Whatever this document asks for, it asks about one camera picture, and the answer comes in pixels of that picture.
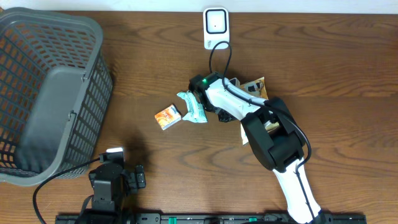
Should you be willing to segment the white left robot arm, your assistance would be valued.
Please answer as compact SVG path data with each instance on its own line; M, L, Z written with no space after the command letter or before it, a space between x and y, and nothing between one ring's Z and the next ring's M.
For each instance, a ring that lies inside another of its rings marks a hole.
M124 200L146 187L144 167L135 166L133 172L118 163L106 163L89 173L94 191L91 208L83 207L76 223L80 224L126 224L135 223L132 212L123 209Z

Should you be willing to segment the yellow snack bag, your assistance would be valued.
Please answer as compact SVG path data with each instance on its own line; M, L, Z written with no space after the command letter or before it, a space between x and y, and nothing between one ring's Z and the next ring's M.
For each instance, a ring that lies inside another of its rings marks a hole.
M257 80L251 82L247 82L245 84L241 84L237 78L230 79L230 82L252 96L265 98L266 100L268 99L264 77L258 78ZM264 127L267 132L270 133L271 131L274 131L279 127L279 123L272 123L268 121L264 124Z

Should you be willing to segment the white barcode scanner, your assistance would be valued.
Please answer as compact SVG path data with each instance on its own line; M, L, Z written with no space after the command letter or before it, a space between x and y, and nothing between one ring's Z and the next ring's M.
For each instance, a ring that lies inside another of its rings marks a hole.
M229 12L223 7L209 7L203 11L204 48L212 50L219 42L229 42Z

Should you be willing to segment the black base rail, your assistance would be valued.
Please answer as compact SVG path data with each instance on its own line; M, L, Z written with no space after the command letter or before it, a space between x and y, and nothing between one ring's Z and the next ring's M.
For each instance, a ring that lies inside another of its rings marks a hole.
M266 213L263 215L161 215L137 213L122 221L130 224L239 224L239 223L295 223L288 214ZM321 213L314 223L367 224L365 215Z

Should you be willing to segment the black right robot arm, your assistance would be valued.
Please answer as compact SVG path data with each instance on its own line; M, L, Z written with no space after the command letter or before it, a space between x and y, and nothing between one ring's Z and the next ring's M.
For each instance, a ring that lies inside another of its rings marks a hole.
M195 76L188 88L206 111L225 112L240 121L256 159L277 177L293 220L319 223L321 208L304 169L310 153L303 148L311 145L284 102L252 96L218 72Z

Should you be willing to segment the grey plastic basket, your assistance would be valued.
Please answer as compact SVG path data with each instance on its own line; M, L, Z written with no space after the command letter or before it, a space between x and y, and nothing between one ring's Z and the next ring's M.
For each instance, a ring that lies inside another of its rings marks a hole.
M100 25L14 7L1 13L1 181L87 171L113 91Z

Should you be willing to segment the orange small box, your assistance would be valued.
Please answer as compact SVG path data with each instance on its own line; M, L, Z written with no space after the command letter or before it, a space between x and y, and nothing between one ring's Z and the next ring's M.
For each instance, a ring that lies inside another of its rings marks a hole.
M170 105L166 109L158 112L154 117L162 130L166 130L182 119L175 105Z

